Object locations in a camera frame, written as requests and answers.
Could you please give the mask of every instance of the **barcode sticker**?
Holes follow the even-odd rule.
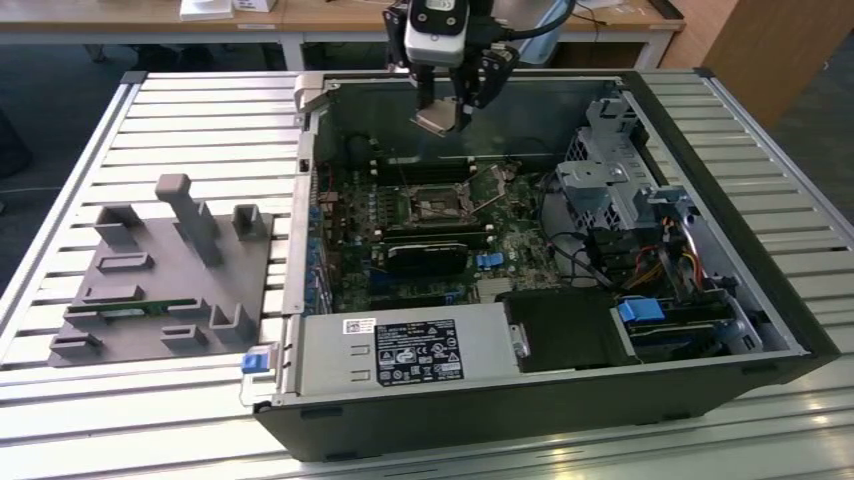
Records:
[[[356,333],[374,333],[375,325],[375,318],[345,318],[344,335],[354,335]]]

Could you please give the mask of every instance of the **robotic arm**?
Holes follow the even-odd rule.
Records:
[[[575,0],[551,22],[514,31],[492,18],[494,0],[398,0],[383,12],[390,62],[406,68],[418,88],[415,123],[436,135],[462,131],[475,108],[495,99],[519,63],[508,45],[558,28]],[[454,97],[435,98],[435,68],[448,68]]]

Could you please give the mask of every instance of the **motherboard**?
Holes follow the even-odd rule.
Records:
[[[559,285],[536,217],[540,178],[495,157],[321,170],[333,311],[486,303]]]

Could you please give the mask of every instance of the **table leg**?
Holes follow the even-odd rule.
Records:
[[[635,68],[638,70],[658,68],[658,64],[662,62],[664,52],[670,46],[672,33],[670,30],[662,30],[650,34],[650,39],[643,45],[643,50],[640,50],[640,55],[638,55],[638,61],[635,62]]]
[[[281,52],[284,53],[284,63],[289,71],[305,70],[305,59],[303,58],[303,34],[283,33],[279,39]]]

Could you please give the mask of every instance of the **white sticker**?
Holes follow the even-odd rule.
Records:
[[[268,23],[240,23],[237,28],[240,30],[275,30],[276,26]]]
[[[356,333],[374,333],[375,325],[375,318],[345,318],[344,335],[352,335]]]

